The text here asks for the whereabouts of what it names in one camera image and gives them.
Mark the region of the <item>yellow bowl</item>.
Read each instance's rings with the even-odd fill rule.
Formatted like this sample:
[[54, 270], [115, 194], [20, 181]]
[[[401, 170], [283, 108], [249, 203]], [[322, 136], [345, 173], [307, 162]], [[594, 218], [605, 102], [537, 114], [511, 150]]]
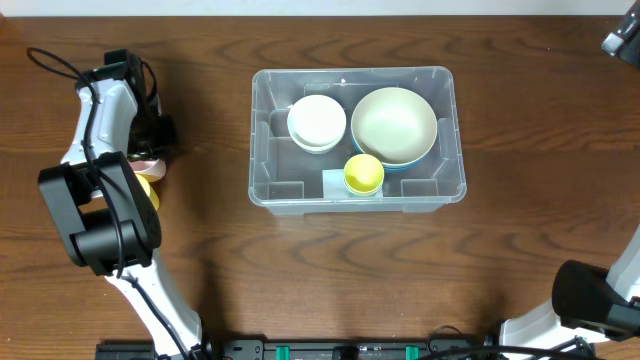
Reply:
[[303, 149], [304, 151], [310, 153], [310, 154], [324, 154], [327, 153], [329, 151], [331, 151], [339, 142], [340, 139], [337, 139], [336, 141], [333, 141], [329, 144], [326, 145], [309, 145], [304, 143], [299, 137], [292, 135], [291, 139], [293, 140], [293, 142], [299, 146], [301, 149]]

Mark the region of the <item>white bowl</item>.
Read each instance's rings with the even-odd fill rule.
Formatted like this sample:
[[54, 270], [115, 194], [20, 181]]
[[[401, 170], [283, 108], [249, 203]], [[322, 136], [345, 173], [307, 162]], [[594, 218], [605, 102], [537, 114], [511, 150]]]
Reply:
[[334, 99], [309, 95], [295, 102], [287, 115], [290, 137], [299, 137], [309, 145], [326, 145], [342, 139], [346, 131], [346, 113]]

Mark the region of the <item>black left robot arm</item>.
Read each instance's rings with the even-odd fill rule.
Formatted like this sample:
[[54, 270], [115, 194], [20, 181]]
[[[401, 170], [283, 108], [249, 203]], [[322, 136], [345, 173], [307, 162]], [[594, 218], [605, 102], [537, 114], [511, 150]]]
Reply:
[[118, 289], [152, 342], [105, 346], [100, 359], [210, 359], [202, 321], [172, 281], [159, 247], [162, 231], [151, 193], [133, 163], [159, 160], [176, 143], [163, 114], [151, 67], [127, 49], [105, 53], [102, 66], [79, 71], [65, 64], [81, 111], [61, 162], [42, 170], [40, 192], [71, 261]]

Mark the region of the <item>pink plastic cup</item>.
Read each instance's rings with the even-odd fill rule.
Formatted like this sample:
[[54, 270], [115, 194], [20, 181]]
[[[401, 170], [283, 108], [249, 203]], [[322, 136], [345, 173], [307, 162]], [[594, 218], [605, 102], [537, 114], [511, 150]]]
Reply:
[[130, 162], [134, 173], [145, 178], [149, 183], [160, 181], [167, 172], [166, 163], [161, 159], [139, 160]]

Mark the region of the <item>yellow plastic cup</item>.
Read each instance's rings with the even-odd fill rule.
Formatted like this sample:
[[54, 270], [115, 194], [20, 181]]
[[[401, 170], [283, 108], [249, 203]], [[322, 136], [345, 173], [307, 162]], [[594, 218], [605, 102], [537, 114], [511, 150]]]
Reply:
[[385, 170], [381, 162], [369, 154], [358, 154], [351, 157], [343, 168], [344, 183], [348, 182], [358, 190], [366, 191], [376, 188], [384, 182]]
[[160, 207], [160, 201], [159, 201], [159, 197], [157, 195], [157, 193], [155, 192], [155, 190], [152, 188], [152, 186], [150, 185], [149, 181], [142, 175], [137, 174], [136, 178], [138, 179], [139, 183], [141, 184], [145, 194], [147, 195], [147, 197], [150, 199], [153, 208], [155, 210], [158, 210]]

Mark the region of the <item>blue plastic cup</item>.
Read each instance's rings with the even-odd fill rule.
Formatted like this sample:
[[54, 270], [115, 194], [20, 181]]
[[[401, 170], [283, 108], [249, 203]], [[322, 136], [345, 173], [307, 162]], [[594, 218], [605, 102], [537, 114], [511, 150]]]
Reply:
[[382, 183], [379, 183], [376, 188], [371, 188], [366, 191], [361, 191], [352, 187], [348, 182], [345, 183], [346, 190], [353, 196], [359, 197], [381, 197], [380, 191], [382, 190]]

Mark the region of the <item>beige bowl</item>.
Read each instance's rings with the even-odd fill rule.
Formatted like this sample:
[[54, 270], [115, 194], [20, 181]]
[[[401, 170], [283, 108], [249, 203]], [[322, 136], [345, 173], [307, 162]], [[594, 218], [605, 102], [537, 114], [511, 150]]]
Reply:
[[380, 162], [404, 164], [430, 152], [438, 135], [438, 118], [417, 93], [386, 87], [370, 92], [356, 105], [352, 135], [365, 154]]

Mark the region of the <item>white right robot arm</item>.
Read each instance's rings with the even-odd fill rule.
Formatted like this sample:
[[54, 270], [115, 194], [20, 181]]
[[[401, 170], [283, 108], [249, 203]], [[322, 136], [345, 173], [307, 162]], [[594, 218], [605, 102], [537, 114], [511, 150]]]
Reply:
[[551, 298], [500, 325], [487, 359], [594, 359], [594, 346], [639, 336], [639, 234], [609, 269], [569, 260]]

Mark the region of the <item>dark blue bowl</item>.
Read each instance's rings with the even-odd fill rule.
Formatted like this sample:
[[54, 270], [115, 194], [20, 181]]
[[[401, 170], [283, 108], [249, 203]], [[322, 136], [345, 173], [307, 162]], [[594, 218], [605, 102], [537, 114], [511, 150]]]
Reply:
[[[355, 136], [352, 135], [350, 137], [350, 139], [351, 139], [351, 142], [352, 142], [356, 152], [358, 154], [365, 154], [364, 149], [358, 144]], [[383, 161], [381, 161], [381, 164], [382, 164], [383, 168], [387, 172], [403, 172], [403, 171], [407, 171], [408, 169], [421, 164], [422, 162], [424, 162], [426, 160], [427, 157], [428, 157], [428, 155], [425, 154], [424, 156], [420, 157], [419, 159], [416, 159], [415, 161], [411, 161], [409, 163], [404, 163], [404, 164], [390, 164], [390, 163], [385, 163]]]

